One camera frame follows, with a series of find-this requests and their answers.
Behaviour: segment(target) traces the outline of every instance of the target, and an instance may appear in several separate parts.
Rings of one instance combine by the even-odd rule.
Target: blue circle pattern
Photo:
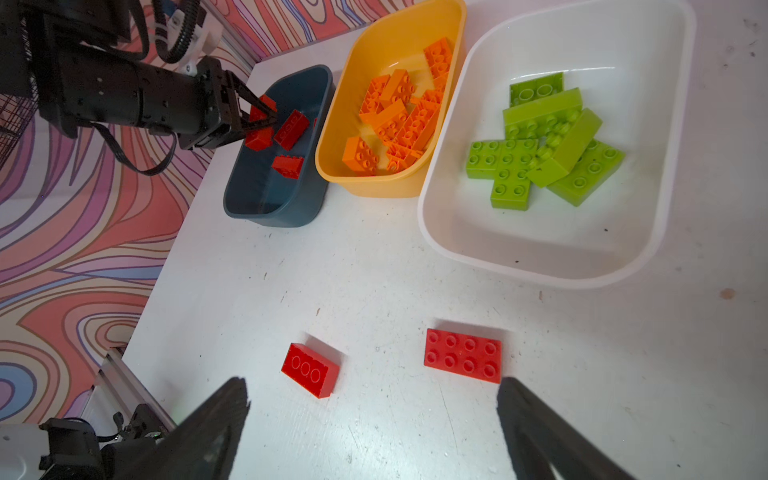
[[[29,369],[17,363],[0,362],[0,379],[13,387],[13,396],[0,409],[0,422],[2,422],[29,405],[38,390],[38,383]]]

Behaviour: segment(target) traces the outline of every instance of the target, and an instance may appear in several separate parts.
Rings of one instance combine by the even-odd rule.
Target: red toy brick
[[[310,120],[300,111],[294,110],[286,123],[275,134],[275,142],[290,151],[309,125]]]
[[[277,104],[274,100],[267,97],[266,95],[262,95],[259,97],[259,100],[264,102],[267,107],[271,108],[274,111],[277,111]],[[256,121],[256,120],[263,120],[266,118],[266,114],[259,110],[258,108],[251,105],[250,107],[250,115],[248,116],[249,121]],[[275,134],[275,130],[272,127],[266,127],[262,128],[261,130],[252,131],[245,137],[245,146],[250,148],[253,151],[261,151],[265,148],[268,148],[272,145],[272,136]]]
[[[301,343],[291,343],[281,372],[318,399],[331,395],[339,366]]]
[[[424,365],[491,383],[502,382],[502,343],[427,329]]]
[[[304,165],[304,157],[286,157],[280,155],[275,157],[272,162],[272,168],[278,174],[283,175],[285,178],[291,178],[293,180],[299,180],[299,174],[301,174],[301,167]]]

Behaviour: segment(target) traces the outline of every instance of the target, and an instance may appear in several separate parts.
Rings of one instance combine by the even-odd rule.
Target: plastic container
[[[427,0],[387,15],[360,35],[346,60],[317,147],[317,170],[326,180],[340,184],[361,197],[419,195],[453,92],[456,72],[464,58],[461,43],[466,16],[467,8],[463,0]],[[391,174],[386,170],[385,147],[373,129],[358,117],[362,99],[372,78],[391,74],[396,68],[408,70],[416,86],[414,95],[421,96],[424,90],[434,88],[424,48],[442,37],[447,37],[453,47],[453,60],[435,134],[421,158],[410,168]],[[375,177],[357,177],[342,162],[347,138],[358,135],[379,155],[379,170]]]
[[[325,65],[315,65],[276,81],[266,95],[277,103],[275,131],[294,109],[310,120],[310,126],[290,151],[275,142],[262,151],[253,151],[244,144],[224,191],[224,211],[232,218],[267,227],[301,227],[317,215],[328,187],[317,173],[314,160],[333,96],[333,75]],[[285,178],[272,169],[277,155],[304,157],[298,180]]]
[[[419,198],[427,241],[454,260],[552,286],[637,272],[667,226],[694,31],[685,3],[597,0],[485,34],[467,56]],[[555,71],[604,120],[596,138],[627,156],[579,207],[532,187],[528,211],[491,208],[492,181],[465,172],[470,143],[504,138],[511,83]]]

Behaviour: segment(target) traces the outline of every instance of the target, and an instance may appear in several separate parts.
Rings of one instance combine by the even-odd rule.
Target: black metal grid
[[[31,55],[24,19],[22,19],[22,32],[27,59],[29,59]],[[11,156],[11,152],[38,109],[38,86],[34,78],[30,78],[29,83],[32,89],[31,98],[0,94],[0,168]]]

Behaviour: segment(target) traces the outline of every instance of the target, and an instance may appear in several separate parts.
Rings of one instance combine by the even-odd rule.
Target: white plastic container
[[[419,198],[419,226],[449,258],[567,288],[637,272],[664,236],[694,46],[690,6],[596,0],[512,18],[469,52]],[[580,207],[531,186],[528,211],[491,207],[492,180],[467,178],[469,145],[504,138],[509,85],[565,71],[627,152]]]

